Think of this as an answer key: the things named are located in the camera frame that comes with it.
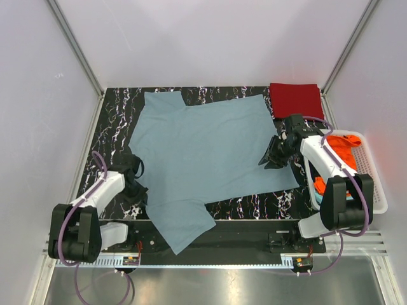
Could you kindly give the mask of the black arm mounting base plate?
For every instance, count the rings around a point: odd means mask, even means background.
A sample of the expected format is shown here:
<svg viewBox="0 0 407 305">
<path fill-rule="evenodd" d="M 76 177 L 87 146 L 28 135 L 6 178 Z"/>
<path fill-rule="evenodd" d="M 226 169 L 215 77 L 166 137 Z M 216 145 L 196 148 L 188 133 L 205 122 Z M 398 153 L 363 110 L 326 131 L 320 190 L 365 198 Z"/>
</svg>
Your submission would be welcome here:
<svg viewBox="0 0 407 305">
<path fill-rule="evenodd" d="M 323 240 L 300 236 L 296 220 L 218 220 L 178 255 L 150 220 L 127 225 L 130 241 L 103 253 L 139 254 L 145 268 L 260 268 L 281 264 L 282 255 L 326 253 Z"/>
</svg>

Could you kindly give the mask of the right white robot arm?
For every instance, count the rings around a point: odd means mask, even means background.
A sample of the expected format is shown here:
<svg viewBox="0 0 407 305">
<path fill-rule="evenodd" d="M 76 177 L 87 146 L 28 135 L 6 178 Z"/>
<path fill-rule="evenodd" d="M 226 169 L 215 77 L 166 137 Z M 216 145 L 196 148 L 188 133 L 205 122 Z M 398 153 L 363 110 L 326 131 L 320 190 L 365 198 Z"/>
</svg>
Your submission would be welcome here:
<svg viewBox="0 0 407 305">
<path fill-rule="evenodd" d="M 373 179 L 348 166 L 329 145 L 328 134 L 307 126 L 308 119 L 300 114 L 286 117 L 286 136 L 273 136 L 259 161 L 266 169 L 281 169 L 291 156 L 300 154 L 326 183 L 318 213 L 301 219 L 298 230 L 288 237 L 290 247 L 297 252 L 306 250 L 316 237 L 360 237 L 373 220 Z"/>
</svg>

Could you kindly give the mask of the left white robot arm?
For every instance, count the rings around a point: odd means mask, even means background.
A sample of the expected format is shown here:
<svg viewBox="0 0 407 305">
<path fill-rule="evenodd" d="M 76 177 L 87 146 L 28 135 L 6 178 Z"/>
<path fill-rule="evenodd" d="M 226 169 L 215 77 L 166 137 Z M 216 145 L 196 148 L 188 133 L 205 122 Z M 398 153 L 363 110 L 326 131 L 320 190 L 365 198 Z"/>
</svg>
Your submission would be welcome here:
<svg viewBox="0 0 407 305">
<path fill-rule="evenodd" d="M 144 174 L 144 163 L 134 154 L 109 166 L 97 151 L 92 151 L 92 158 L 100 169 L 95 183 L 52 211 L 48 256 L 65 266 L 93 263 L 102 250 L 115 245 L 125 252 L 137 245 L 137 236 L 128 224 L 119 220 L 101 224 L 99 217 L 118 194 L 131 202 L 146 202 L 148 189 L 137 181 Z"/>
</svg>

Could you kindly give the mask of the light blue t-shirt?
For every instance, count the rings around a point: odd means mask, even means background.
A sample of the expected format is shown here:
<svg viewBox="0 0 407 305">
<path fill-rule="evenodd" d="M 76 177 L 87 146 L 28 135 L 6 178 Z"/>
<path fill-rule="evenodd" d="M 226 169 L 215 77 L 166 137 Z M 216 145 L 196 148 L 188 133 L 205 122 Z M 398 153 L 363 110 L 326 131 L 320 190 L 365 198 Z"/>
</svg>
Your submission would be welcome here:
<svg viewBox="0 0 407 305">
<path fill-rule="evenodd" d="M 206 204 L 298 187 L 289 167 L 259 165 L 277 130 L 262 95 L 186 105 L 144 95 L 129 142 L 144 163 L 146 213 L 174 254 L 215 226 Z"/>
</svg>

